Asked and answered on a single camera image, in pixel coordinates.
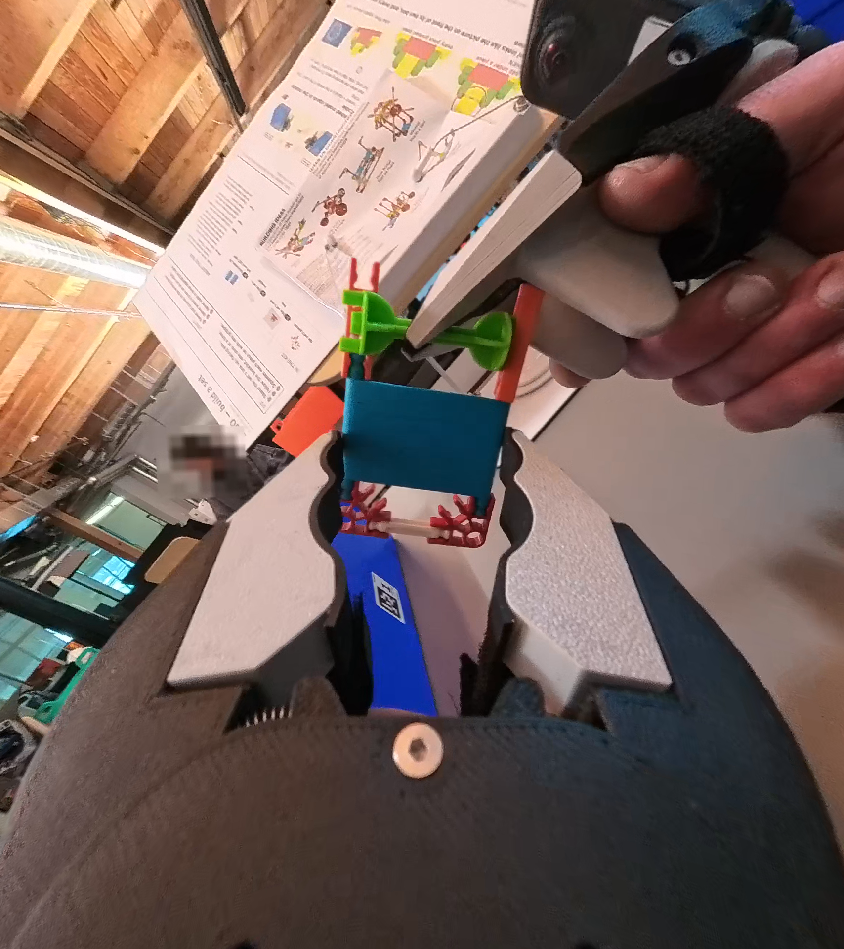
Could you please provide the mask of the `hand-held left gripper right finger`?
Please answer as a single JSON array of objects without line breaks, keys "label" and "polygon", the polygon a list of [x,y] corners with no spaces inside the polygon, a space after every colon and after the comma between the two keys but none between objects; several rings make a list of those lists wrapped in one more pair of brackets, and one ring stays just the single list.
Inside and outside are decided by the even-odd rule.
[{"label": "hand-held left gripper right finger", "polygon": [[544,713],[589,719],[598,689],[665,695],[665,656],[613,520],[519,430],[499,456],[504,498],[486,634],[463,662],[460,713],[487,716],[508,681]]}]

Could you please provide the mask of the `printed instruction sheet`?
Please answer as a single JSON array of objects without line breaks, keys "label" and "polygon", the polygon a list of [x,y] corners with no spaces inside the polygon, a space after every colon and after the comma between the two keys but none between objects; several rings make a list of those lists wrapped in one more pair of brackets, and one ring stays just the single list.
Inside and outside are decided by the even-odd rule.
[{"label": "printed instruction sheet", "polygon": [[383,197],[445,111],[523,98],[532,1],[335,1],[134,304],[225,436],[249,445],[335,347],[311,289],[320,240]]}]

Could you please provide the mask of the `blue plastic bin with label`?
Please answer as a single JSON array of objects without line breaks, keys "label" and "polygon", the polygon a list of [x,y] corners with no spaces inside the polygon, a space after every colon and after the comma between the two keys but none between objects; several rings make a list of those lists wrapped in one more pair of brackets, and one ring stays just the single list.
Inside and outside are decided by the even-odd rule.
[{"label": "blue plastic bin with label", "polygon": [[361,607],[368,630],[371,710],[433,717],[437,708],[398,544],[338,532],[332,549],[343,561],[350,603]]}]

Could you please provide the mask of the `white short rod with connectors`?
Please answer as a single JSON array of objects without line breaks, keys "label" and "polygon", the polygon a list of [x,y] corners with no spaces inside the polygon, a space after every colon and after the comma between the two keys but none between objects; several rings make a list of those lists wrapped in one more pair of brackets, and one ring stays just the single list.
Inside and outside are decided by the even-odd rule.
[{"label": "white short rod with connectors", "polygon": [[418,538],[425,538],[425,540],[445,540],[449,534],[445,528],[439,528],[431,523],[425,523],[422,520],[412,520],[412,519],[404,519],[404,517],[395,517],[395,519],[388,519],[388,520],[370,520],[367,522],[367,528],[368,531],[385,535],[385,537],[404,535],[404,537],[418,537]]}]

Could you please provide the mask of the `lime green spool rod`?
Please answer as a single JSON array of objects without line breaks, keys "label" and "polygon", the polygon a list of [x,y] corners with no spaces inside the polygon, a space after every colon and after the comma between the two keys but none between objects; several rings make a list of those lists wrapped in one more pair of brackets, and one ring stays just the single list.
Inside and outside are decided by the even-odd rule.
[{"label": "lime green spool rod", "polygon": [[[344,290],[350,334],[340,338],[338,349],[349,355],[374,356],[394,341],[406,340],[412,322],[395,316],[391,305],[371,290]],[[514,319],[507,313],[489,313],[472,328],[448,328],[434,337],[434,344],[466,349],[472,359],[489,371],[507,362],[514,335]]]}]

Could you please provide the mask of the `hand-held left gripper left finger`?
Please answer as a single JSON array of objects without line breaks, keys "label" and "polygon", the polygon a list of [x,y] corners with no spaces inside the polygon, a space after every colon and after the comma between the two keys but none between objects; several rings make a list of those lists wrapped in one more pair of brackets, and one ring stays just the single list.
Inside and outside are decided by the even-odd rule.
[{"label": "hand-held left gripper left finger", "polygon": [[325,677],[355,711],[355,615],[332,549],[341,481],[343,437],[329,431],[230,516],[168,687],[245,684],[278,707]]}]

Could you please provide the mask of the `silver ventilation duct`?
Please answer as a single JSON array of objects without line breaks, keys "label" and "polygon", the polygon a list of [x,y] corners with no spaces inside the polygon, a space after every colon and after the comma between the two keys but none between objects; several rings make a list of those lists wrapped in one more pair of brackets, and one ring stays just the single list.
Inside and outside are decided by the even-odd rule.
[{"label": "silver ventilation duct", "polygon": [[150,266],[0,215],[0,263],[138,290]]}]

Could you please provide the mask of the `teal plastic panel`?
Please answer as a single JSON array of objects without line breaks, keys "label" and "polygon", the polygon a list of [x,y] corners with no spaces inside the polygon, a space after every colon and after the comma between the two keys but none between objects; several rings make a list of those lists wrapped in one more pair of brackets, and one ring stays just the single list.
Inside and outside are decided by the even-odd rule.
[{"label": "teal plastic panel", "polygon": [[349,377],[343,415],[343,496],[358,481],[474,499],[483,516],[510,403]]}]

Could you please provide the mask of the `orange object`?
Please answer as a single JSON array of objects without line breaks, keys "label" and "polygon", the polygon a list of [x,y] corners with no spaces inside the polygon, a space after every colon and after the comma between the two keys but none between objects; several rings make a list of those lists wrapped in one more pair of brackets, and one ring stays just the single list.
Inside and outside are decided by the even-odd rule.
[{"label": "orange object", "polygon": [[344,401],[328,386],[310,386],[295,406],[273,419],[273,445],[299,457],[320,436],[331,431],[344,413]]}]

